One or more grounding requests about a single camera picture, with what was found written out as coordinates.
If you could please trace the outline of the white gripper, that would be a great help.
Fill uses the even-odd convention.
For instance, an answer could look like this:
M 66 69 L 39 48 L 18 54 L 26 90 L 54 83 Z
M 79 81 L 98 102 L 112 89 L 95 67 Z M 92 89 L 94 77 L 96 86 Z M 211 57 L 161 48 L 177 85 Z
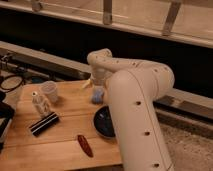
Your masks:
M 106 80 L 106 71 L 102 69 L 93 70 L 91 73 L 91 80 L 86 80 L 86 82 L 82 85 L 82 88 L 85 89 L 91 87 L 92 83 L 95 86 L 103 86 Z

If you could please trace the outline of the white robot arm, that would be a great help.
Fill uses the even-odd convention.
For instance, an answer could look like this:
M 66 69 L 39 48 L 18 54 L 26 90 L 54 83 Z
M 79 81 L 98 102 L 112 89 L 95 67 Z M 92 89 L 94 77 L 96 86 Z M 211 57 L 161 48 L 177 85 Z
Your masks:
M 173 88 L 169 66 L 115 58 L 108 49 L 87 56 L 91 82 L 106 90 L 124 171 L 174 171 L 153 102 Z

